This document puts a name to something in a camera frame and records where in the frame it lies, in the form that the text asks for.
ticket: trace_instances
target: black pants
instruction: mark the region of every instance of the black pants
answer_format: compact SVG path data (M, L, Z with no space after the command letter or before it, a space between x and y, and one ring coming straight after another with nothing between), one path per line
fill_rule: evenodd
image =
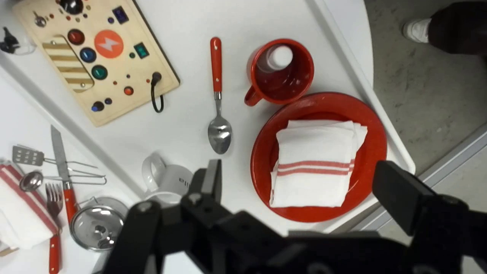
M487 56L487 1L453 3L431 17L430 44L448 53Z

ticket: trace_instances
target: red mug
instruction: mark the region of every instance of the red mug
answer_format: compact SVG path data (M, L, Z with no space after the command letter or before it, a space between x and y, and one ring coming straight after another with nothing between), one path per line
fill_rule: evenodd
M275 45L288 46L293 52L293 59L283 70L264 72L258 68L257 61L267 49ZM247 73L252 86L245 95L245 104L255 106L262 99L274 104L289 104L309 89L315 75L315 65L311 54L303 45L291 39L278 39L267 43L251 55Z

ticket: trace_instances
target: white towel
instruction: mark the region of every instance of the white towel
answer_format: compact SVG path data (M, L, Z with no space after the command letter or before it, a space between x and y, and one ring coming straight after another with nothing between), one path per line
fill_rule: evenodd
M37 192L19 187L21 170L0 162L0 241L11 249L30 249L57 232L45 201Z
M341 206L366 134L367 127L352 121L289 121L277 133L270 206Z

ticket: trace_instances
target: red knife handle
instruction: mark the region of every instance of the red knife handle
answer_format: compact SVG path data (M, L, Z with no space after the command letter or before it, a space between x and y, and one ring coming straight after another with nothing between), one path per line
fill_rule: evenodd
M59 243L59 233L49 241L49 274L59 273L59 262L61 261Z
M213 91L222 92L222 41L213 37L210 41L211 69L213 71Z
M75 192L72 189L64 190L64 204L66 205L66 214L68 215L68 223L71 223L71 219L78 211L76 207Z

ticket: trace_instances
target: red plate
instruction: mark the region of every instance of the red plate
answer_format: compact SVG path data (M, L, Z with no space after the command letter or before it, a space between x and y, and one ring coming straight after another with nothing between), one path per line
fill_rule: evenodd
M279 155L276 133L287 127L289 120L352 120L368 127L365 142L357 152L351 182L354 187L341 207L269 207L270 172ZM372 179L377 161L387 155L386 133L379 118L364 102L342 93L316 93L289 104L274 114L255 140L250 172L254 188L262 202L282 217L298 222L322 222L349 212L372 192Z

